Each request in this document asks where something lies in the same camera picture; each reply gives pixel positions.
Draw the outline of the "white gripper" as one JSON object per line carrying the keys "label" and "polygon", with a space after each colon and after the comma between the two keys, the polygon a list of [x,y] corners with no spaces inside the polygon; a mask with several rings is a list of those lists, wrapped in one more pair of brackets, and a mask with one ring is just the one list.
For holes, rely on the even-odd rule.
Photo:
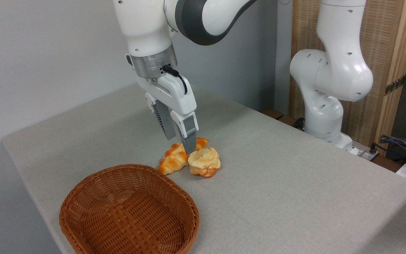
{"label": "white gripper", "polygon": [[192,88],[186,82],[187,93],[182,80],[171,74],[166,74],[158,79],[145,79],[136,77],[138,84],[147,93],[145,98],[167,140],[176,136],[173,120],[179,131],[182,145],[187,155],[196,151],[197,131],[199,130],[195,110],[196,100]]}

